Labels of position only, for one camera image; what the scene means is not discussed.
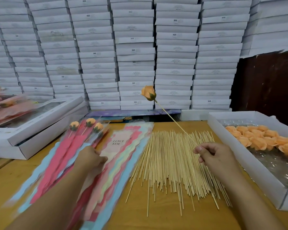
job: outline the hand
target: hand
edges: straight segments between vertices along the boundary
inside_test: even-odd
[[[205,163],[211,173],[227,188],[233,188],[237,182],[244,181],[238,162],[230,147],[219,143],[202,143],[195,154],[200,154],[198,161]]]
[[[99,156],[99,152],[91,146],[86,146],[79,152],[79,155],[75,161],[74,168],[89,172],[93,168],[105,163],[108,158],[105,156]]]

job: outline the box of orange flowers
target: box of orange flowers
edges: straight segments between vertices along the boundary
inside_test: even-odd
[[[208,125],[275,207],[288,211],[288,126],[256,111],[211,112]]]

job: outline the pile of wooden sticks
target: pile of wooden sticks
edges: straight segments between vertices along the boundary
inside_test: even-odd
[[[177,193],[180,215],[184,209],[182,197],[183,189],[191,197],[193,209],[193,197],[197,199],[206,197],[211,193],[216,207],[216,197],[220,199],[220,193],[228,206],[231,206],[223,185],[211,174],[207,166],[198,162],[199,155],[194,154],[194,148],[204,142],[213,142],[212,134],[207,131],[194,132],[192,134],[153,131],[151,138],[144,149],[138,163],[130,177],[130,195],[132,186],[136,180],[148,181],[147,216],[149,211],[149,195],[152,188],[154,201],[156,201],[156,189],[160,191]]]

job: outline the forearm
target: forearm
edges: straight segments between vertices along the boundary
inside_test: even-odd
[[[248,230],[286,229],[243,177],[237,184],[229,188],[229,193]]]
[[[72,169],[6,229],[65,229],[72,216],[86,176],[86,171]]]

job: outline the person's left hand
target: person's left hand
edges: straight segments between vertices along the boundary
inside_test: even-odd
[[[99,156],[100,153],[96,152],[91,146],[86,146],[79,152],[79,155],[75,161],[74,168],[89,172],[93,168],[105,163],[108,158],[105,156]]]

